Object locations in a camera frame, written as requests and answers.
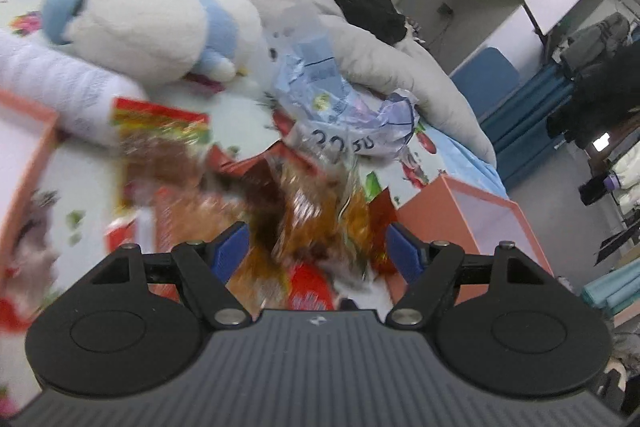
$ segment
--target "white logo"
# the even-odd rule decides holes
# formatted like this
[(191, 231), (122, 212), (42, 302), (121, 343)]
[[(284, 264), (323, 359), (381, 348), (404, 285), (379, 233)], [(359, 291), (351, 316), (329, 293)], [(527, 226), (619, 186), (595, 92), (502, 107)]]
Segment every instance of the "white logo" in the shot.
[(322, 315), (318, 315), (318, 317), (309, 319), (309, 322), (314, 326), (322, 326), (326, 322), (326, 318), (322, 317)]

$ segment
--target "gray floor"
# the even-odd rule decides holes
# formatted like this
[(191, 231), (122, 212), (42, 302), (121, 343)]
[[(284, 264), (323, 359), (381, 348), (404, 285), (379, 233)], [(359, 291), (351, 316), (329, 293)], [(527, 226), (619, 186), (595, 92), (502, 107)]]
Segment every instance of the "gray floor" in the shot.
[(580, 201), (578, 187), (590, 177), (586, 154), (566, 145), (510, 192), (554, 273), (567, 277), (576, 289), (604, 275), (619, 257), (594, 267), (600, 243), (622, 227), (610, 196), (588, 207)]

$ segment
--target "gray ribbed panel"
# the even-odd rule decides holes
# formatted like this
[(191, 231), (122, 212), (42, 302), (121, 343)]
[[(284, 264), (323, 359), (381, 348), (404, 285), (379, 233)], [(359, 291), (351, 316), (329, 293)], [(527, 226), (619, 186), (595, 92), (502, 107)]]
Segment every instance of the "gray ribbed panel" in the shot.
[(623, 420), (590, 393), (492, 396), (452, 375), (418, 333), (373, 312), (264, 312), (215, 334), (198, 361), (149, 393), (83, 400), (46, 391), (18, 427), (602, 427)]

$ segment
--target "open box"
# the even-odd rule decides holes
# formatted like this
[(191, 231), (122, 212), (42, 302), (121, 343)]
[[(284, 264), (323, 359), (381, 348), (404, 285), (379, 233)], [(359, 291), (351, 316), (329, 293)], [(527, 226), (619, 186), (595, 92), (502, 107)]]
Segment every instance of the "open box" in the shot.
[(58, 114), (0, 89), (0, 283), (26, 207), (55, 145)]
[[(425, 243), (449, 241), (466, 253), (493, 255), (500, 241), (513, 241), (547, 272), (551, 267), (522, 210), (505, 200), (441, 174), (398, 209), (398, 221)], [(387, 277), (394, 303), (404, 295), (400, 274)], [(486, 292), (486, 285), (462, 286), (458, 302)]]

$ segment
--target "plush toy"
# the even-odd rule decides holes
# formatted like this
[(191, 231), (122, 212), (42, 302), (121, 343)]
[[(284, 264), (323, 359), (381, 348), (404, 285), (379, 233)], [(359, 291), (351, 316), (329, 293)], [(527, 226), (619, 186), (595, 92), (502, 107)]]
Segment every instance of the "plush toy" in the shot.
[(45, 0), (42, 29), (82, 60), (146, 87), (189, 72), (229, 82), (262, 35), (248, 0)]

